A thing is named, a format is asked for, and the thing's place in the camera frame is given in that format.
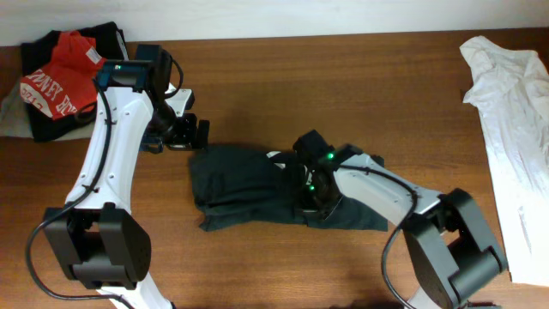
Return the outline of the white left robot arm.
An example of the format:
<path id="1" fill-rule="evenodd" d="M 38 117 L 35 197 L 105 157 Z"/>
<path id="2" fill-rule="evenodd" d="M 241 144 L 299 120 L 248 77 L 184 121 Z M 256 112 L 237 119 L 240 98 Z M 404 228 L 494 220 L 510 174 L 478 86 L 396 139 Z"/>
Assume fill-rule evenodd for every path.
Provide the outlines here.
<path id="1" fill-rule="evenodd" d="M 43 231 L 64 275 L 117 308 L 171 308 L 149 268 L 151 240 L 132 217 L 130 195 L 140 152 L 203 149 L 209 122 L 187 113 L 190 90 L 173 89 L 172 62 L 108 61 L 96 76 L 97 117 L 78 180 Z"/>

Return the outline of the dark green t-shirt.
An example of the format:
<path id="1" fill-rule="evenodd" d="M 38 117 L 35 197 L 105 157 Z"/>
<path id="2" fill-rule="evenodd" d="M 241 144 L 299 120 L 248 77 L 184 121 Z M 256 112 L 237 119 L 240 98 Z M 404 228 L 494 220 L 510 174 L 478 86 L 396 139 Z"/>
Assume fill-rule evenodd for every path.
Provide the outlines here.
<path id="1" fill-rule="evenodd" d="M 302 212 L 299 191 L 307 188 L 305 166 L 293 152 L 266 152 L 214 145 L 189 160 L 199 228 L 213 232 L 252 221 L 317 229 L 386 232 L 386 219 L 361 202 L 343 197 L 326 219 Z"/>

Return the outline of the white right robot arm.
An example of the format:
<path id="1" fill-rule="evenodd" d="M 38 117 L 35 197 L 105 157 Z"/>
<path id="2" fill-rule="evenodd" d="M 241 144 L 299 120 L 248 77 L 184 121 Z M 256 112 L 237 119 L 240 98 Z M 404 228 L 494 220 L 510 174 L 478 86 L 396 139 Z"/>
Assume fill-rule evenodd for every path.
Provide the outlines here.
<path id="1" fill-rule="evenodd" d="M 328 217 L 348 197 L 395 225 L 381 269 L 389 291 L 406 308 L 466 308 L 476 292 L 504 273 L 508 262 L 480 207 L 461 189 L 443 194 L 392 173 L 352 145 L 294 144 L 311 173 L 313 209 Z M 389 279 L 387 260 L 403 235 L 419 289 L 405 300 Z"/>

